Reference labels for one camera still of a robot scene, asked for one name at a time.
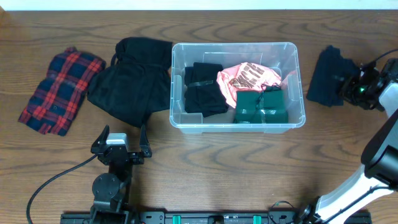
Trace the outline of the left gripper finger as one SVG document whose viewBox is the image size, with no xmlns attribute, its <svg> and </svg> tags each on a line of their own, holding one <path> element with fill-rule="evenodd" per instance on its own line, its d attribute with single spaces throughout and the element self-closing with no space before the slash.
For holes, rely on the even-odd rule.
<svg viewBox="0 0 398 224">
<path fill-rule="evenodd" d="M 139 146 L 142 152 L 150 152 L 150 144 L 146 134 L 146 126 L 141 126 Z"/>
<path fill-rule="evenodd" d="M 109 136 L 109 126 L 106 125 L 102 130 L 101 134 L 92 144 L 92 149 L 101 149 L 103 146 L 105 146 L 108 136 Z"/>
</svg>

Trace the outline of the dark navy garment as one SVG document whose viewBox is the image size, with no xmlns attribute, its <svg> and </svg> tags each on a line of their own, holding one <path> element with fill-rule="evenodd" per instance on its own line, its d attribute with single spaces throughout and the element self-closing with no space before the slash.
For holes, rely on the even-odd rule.
<svg viewBox="0 0 398 224">
<path fill-rule="evenodd" d="M 319 54 L 307 100 L 328 107 L 343 106 L 339 92 L 345 81 L 359 74 L 359 67 L 351 59 L 343 58 L 340 49 L 329 45 Z"/>
</svg>

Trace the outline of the red navy plaid shirt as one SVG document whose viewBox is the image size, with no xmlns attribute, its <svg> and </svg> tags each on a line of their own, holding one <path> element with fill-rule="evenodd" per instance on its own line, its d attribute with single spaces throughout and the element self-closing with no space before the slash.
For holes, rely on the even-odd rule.
<svg viewBox="0 0 398 224">
<path fill-rule="evenodd" d="M 18 122 L 40 134 L 65 136 L 85 99 L 93 77 L 106 62 L 89 52 L 69 47 L 49 63 Z"/>
</svg>

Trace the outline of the large black garment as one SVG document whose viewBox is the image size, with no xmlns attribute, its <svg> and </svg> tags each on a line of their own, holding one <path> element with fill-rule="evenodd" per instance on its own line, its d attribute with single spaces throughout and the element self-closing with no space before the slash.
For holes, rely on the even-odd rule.
<svg viewBox="0 0 398 224">
<path fill-rule="evenodd" d="M 116 44 L 110 66 L 92 79 L 88 101 L 137 128 L 170 108 L 172 43 L 128 37 Z"/>
</svg>

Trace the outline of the black taped garment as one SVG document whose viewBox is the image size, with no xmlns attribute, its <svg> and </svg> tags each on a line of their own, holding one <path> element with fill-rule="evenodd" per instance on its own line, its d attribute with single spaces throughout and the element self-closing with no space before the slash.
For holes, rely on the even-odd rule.
<svg viewBox="0 0 398 224">
<path fill-rule="evenodd" d="M 201 113 L 204 118 L 226 113 L 228 104 L 217 83 L 217 74 L 223 66 L 213 63 L 195 62 L 192 67 L 185 67 L 184 82 L 185 111 Z"/>
</svg>

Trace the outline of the clear plastic storage bin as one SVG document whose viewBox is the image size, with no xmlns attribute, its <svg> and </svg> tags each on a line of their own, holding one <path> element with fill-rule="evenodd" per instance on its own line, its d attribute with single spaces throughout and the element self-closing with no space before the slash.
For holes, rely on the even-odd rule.
<svg viewBox="0 0 398 224">
<path fill-rule="evenodd" d="M 235 111 L 216 114 L 207 118 L 200 113 L 185 111 L 185 67 L 195 62 L 220 64 L 224 68 L 242 62 L 251 62 L 273 69 L 282 78 L 284 103 L 289 120 L 278 124 L 236 124 Z M 306 122 L 304 97 L 299 67 L 299 54 L 291 42 L 252 43 L 177 43 L 172 48 L 170 115 L 173 127 L 184 134 L 204 132 L 263 132 L 284 133 L 300 128 Z"/>
</svg>

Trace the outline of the green taped garment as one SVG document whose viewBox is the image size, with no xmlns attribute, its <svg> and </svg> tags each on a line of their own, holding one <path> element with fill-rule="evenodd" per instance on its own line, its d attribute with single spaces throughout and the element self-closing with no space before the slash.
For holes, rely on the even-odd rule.
<svg viewBox="0 0 398 224">
<path fill-rule="evenodd" d="M 237 92 L 234 123 L 284 124 L 288 122 L 289 116 L 282 90 Z"/>
</svg>

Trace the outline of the pink printed t-shirt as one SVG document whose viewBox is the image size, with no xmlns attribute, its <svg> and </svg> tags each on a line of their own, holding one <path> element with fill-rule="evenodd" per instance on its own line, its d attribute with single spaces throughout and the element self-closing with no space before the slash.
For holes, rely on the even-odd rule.
<svg viewBox="0 0 398 224">
<path fill-rule="evenodd" d="M 226 103 L 235 108 L 237 92 L 261 92 L 270 86 L 282 83 L 282 77 L 275 70 L 251 62 L 244 62 L 218 72 L 216 82 Z"/>
</svg>

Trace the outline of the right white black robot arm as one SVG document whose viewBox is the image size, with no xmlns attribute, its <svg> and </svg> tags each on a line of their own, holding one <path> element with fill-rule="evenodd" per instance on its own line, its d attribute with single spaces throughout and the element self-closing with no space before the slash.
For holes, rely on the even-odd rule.
<svg viewBox="0 0 398 224">
<path fill-rule="evenodd" d="M 371 223 L 362 208 L 373 200 L 397 191 L 397 59 L 383 69 L 376 61 L 344 82 L 340 96 L 365 110 L 385 111 L 388 120 L 368 142 L 358 170 L 334 191 L 322 195 L 295 216 L 294 223 Z"/>
</svg>

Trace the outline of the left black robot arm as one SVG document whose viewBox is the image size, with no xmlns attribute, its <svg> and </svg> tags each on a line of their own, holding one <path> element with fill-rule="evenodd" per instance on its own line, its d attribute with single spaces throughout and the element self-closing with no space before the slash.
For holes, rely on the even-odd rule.
<svg viewBox="0 0 398 224">
<path fill-rule="evenodd" d="M 130 152 L 127 135 L 110 133 L 105 126 L 91 145 L 91 153 L 108 166 L 108 172 L 94 180 L 94 195 L 90 223 L 140 223 L 140 215 L 128 205 L 132 182 L 132 168 L 142 165 L 145 158 L 152 157 L 146 127 L 141 126 L 140 151 Z"/>
</svg>

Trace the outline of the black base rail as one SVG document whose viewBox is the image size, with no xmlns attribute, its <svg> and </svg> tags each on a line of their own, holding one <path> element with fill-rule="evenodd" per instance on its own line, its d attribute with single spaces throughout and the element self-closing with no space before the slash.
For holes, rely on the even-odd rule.
<svg viewBox="0 0 398 224">
<path fill-rule="evenodd" d="M 165 212 L 142 212 L 133 215 L 131 212 L 124 213 L 81 213 L 63 214 L 60 218 L 61 224 L 92 224 L 92 223 L 115 223 L 115 224 L 269 224 L 293 223 L 294 212 L 271 212 L 271 213 L 165 213 Z"/>
</svg>

